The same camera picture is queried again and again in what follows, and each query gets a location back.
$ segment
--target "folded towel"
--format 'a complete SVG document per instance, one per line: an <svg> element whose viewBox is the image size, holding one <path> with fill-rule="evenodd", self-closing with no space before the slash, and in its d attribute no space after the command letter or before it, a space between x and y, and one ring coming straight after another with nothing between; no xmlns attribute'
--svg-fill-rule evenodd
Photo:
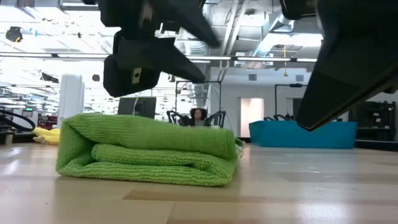
<svg viewBox="0 0 398 224"><path fill-rule="evenodd" d="M242 146L226 129L79 114L62 124L56 170L72 177L219 186L232 179L236 144Z"/></svg>

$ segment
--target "yellow object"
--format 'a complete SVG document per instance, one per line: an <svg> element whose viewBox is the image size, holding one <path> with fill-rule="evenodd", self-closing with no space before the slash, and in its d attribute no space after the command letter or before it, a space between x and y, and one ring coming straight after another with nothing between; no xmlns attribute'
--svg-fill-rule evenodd
<svg viewBox="0 0 398 224"><path fill-rule="evenodd" d="M54 128L51 130L47 130L44 128L35 128L33 133L37 135L33 140L35 142L40 142L41 144L51 144L58 145L60 142L61 129Z"/></svg>

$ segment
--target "black cable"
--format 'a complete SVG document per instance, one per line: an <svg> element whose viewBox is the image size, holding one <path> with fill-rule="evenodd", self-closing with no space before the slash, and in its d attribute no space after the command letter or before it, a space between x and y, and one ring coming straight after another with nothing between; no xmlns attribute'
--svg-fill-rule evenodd
<svg viewBox="0 0 398 224"><path fill-rule="evenodd" d="M7 119L4 115L3 115L3 116L0 115L0 121L2 121L2 122L4 122L4 123L6 123L6 124L8 124L8 125L10 125L10 126L12 126L12 127L14 127L14 128L16 128L16 129L18 129L18 130L20 130L20 131L32 132L32 131L36 128L36 124L33 123L33 121L31 121L31 120L28 119L28 118L25 118L25 117L22 116L22 115L15 114L15 113L11 113L11 112L8 112L8 111L5 111L5 110L0 110L0 113L8 114L8 115L11 115L11 116L14 116L14 117L23 119L24 121L27 121L27 122L32 126L31 128L23 127L23 126L21 126L21 125L19 125L19 124L16 124L16 123L12 122L11 120Z"/></svg>

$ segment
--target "white pillar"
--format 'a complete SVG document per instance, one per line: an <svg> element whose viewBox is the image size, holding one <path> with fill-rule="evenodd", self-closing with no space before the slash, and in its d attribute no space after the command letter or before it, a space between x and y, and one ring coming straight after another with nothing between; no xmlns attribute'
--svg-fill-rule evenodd
<svg viewBox="0 0 398 224"><path fill-rule="evenodd" d="M85 84L81 75L64 74L61 78L57 127L62 121L84 110Z"/></svg>

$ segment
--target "ceiling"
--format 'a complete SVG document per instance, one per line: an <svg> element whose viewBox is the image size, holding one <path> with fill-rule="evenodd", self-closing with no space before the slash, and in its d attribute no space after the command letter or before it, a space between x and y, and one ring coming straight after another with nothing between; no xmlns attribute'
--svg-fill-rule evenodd
<svg viewBox="0 0 398 224"><path fill-rule="evenodd" d="M93 6L84 6L78 0L35 0L36 7L16 7L16 1L3 0L0 6L0 52L57 53L57 54L110 54L113 35L119 28L107 28L100 22L100 12ZM158 37L175 37L176 47L186 55L237 55L252 57L298 57L316 58L322 35L314 19L285 21L280 19L278 1L272 0L207 0L203 13L223 45L209 48L194 36L181 30L157 32ZM23 40L10 42L5 38L10 26L22 28ZM313 63L285 62L231 62L204 61L198 64L208 71L212 80L223 78L224 84L266 85L295 80L295 75L309 79ZM285 69L289 76L284 76ZM34 58L0 57L0 82L3 85L53 85L43 81L45 72L60 78L62 74L81 74L86 86L87 111L113 113L118 99L110 97L101 82L92 80L93 74L102 76L102 59L70 61ZM248 74L256 73L257 81L248 81ZM175 83L163 74L154 91L145 91L141 96L158 96L159 113L175 107ZM204 106L207 86L184 86L178 96L180 112L194 106Z"/></svg>

